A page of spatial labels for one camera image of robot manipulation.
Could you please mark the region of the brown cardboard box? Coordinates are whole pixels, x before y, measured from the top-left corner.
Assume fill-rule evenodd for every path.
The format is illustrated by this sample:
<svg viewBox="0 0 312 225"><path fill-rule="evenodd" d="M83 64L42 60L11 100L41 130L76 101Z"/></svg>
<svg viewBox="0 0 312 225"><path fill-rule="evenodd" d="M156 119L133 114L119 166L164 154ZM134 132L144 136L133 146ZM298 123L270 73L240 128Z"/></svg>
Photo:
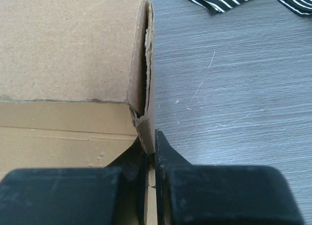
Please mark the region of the brown cardboard box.
<svg viewBox="0 0 312 225"><path fill-rule="evenodd" d="M0 0L0 181L20 168L103 168L136 139L157 224L149 0Z"/></svg>

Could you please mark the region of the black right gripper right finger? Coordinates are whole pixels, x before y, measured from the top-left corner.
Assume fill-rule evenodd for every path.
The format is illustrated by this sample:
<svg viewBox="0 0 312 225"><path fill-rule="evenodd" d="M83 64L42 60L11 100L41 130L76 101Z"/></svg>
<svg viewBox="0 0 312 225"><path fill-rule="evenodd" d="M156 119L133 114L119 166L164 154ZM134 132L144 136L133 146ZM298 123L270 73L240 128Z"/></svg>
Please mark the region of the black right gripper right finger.
<svg viewBox="0 0 312 225"><path fill-rule="evenodd" d="M160 225L302 225L281 172L264 165L193 165L155 131Z"/></svg>

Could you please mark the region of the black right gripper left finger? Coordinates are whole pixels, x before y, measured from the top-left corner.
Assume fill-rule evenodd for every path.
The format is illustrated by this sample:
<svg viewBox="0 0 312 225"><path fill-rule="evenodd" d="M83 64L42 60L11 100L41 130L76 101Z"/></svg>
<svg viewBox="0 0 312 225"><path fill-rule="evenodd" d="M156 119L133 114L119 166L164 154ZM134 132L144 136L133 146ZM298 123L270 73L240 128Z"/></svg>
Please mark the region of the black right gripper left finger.
<svg viewBox="0 0 312 225"><path fill-rule="evenodd" d="M3 225L143 225L149 160L139 139L103 168L20 168L0 183Z"/></svg>

